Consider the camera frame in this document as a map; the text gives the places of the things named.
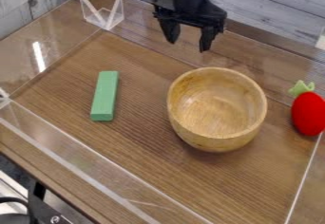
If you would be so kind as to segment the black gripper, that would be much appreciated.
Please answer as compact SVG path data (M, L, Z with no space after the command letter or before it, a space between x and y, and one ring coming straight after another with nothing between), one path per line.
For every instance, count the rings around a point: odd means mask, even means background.
M151 4L166 41L176 42L180 25L186 24L201 28L199 51L207 51L218 32L225 29L227 12L211 0L151 0Z

